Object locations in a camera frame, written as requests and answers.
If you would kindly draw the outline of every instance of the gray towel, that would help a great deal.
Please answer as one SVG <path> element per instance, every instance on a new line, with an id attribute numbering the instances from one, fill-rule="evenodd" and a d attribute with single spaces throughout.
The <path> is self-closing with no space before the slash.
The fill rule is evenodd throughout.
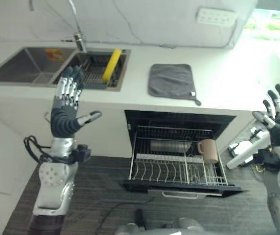
<path id="1" fill-rule="evenodd" d="M 151 96 L 193 100 L 200 106 L 190 65 L 154 64 L 149 75 Z"/>

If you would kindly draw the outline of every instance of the power strip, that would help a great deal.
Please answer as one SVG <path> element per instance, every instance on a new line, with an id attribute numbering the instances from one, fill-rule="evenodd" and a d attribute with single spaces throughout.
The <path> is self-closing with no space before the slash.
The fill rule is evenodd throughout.
<path id="1" fill-rule="evenodd" d="M 232 27 L 238 14 L 234 11 L 202 7 L 197 14 L 197 22 L 219 27 Z"/>

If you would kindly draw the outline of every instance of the sticker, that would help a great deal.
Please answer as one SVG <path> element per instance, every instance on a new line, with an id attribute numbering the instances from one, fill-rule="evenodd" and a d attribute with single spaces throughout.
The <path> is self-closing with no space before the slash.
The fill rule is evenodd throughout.
<path id="1" fill-rule="evenodd" d="M 45 53 L 50 60 L 64 60 L 60 49 L 45 49 Z"/>

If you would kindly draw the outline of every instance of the yellow sponge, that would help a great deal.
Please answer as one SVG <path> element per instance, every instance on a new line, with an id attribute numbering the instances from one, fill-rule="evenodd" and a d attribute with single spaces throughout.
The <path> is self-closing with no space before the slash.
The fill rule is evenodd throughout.
<path id="1" fill-rule="evenodd" d="M 107 67 L 105 69 L 104 75 L 102 77 L 104 82 L 108 82 L 110 80 L 112 73 L 114 72 L 117 62 L 119 60 L 120 55 L 121 55 L 120 49 L 115 49 L 114 52 L 112 53 L 110 60 L 107 64 Z"/>

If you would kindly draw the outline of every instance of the open dishwasher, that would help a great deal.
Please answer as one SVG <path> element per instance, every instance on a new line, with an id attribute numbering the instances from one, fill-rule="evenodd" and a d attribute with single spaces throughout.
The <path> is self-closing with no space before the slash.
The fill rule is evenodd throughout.
<path id="1" fill-rule="evenodd" d="M 132 159 L 128 191 L 168 198 L 226 197 L 242 192 L 218 163 L 205 164 L 197 143 L 216 139 L 234 116 L 125 110 Z"/>

